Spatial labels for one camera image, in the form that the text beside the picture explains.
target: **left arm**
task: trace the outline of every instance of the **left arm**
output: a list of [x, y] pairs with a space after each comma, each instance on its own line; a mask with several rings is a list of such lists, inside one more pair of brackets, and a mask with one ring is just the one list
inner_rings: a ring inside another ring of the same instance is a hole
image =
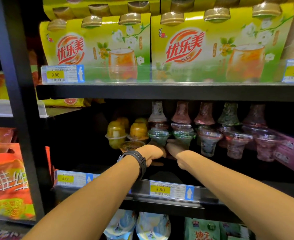
[[[163, 156], [163, 150], [154, 145], [136, 149], [146, 158]], [[23, 240], [97, 240], [114, 216], [139, 175], [139, 163], [132, 156], [103, 172], [85, 187], [73, 193], [56, 206]]]

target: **forearm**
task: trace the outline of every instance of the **forearm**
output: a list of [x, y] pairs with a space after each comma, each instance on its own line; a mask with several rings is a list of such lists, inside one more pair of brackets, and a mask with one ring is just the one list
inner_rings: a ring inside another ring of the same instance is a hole
[[294, 238], [294, 198], [192, 151], [177, 159], [258, 236]]
[[138, 175], [137, 160], [124, 157], [55, 207], [24, 240], [99, 239]]

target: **white flower illustration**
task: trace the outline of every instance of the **white flower illustration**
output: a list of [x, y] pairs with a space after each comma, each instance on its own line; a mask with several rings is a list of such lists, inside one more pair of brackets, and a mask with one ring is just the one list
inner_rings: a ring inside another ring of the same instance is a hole
[[129, 47], [129, 48], [133, 48], [135, 47], [136, 45], [136, 38], [135, 37], [128, 37], [126, 38], [126, 45]]
[[269, 53], [265, 55], [265, 61], [269, 62], [270, 60], [273, 60], [275, 58], [275, 55], [273, 53]]
[[269, 28], [270, 25], [272, 25], [272, 21], [270, 20], [270, 18], [269, 19], [264, 19], [261, 22], [261, 28], [262, 29]]
[[134, 29], [133, 29], [132, 26], [127, 26], [127, 27], [126, 27], [126, 33], [127, 33], [128, 35], [132, 35], [133, 32], [134, 32]]
[[122, 37], [123, 37], [123, 33], [121, 32], [121, 30], [117, 30], [116, 32], [114, 32], [112, 34], [112, 39], [115, 42], [121, 42], [122, 41]]
[[145, 58], [144, 57], [139, 56], [136, 59], [137, 59], [138, 65], [141, 65], [142, 63], [145, 63]]
[[258, 44], [262, 44], [262, 45], [268, 44], [271, 36], [272, 36], [272, 33], [268, 30], [258, 33], [257, 35]]
[[245, 26], [243, 30], [241, 31], [242, 36], [248, 36], [248, 37], [253, 37], [254, 32], [256, 31], [256, 26], [251, 23]]

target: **watch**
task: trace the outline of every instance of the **watch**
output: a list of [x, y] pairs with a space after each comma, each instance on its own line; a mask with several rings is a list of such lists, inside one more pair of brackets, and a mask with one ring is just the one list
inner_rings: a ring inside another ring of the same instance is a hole
[[130, 156], [133, 156], [139, 163], [139, 166], [140, 166], [140, 169], [139, 169], [139, 176], [137, 178], [137, 180], [141, 179], [145, 172], [146, 172], [146, 169], [147, 169], [147, 165], [146, 165], [146, 158], [144, 158], [139, 152], [137, 151], [127, 151], [127, 152], [124, 152], [117, 160], [120, 161], [121, 159], [123, 159], [125, 156], [127, 155], [130, 155]]

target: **black vertical post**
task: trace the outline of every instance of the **black vertical post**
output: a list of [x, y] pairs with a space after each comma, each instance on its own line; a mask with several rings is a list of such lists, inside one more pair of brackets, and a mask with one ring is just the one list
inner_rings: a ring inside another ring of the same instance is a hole
[[39, 221], [51, 187], [18, 0], [0, 0], [0, 61], [18, 131], [30, 194]]

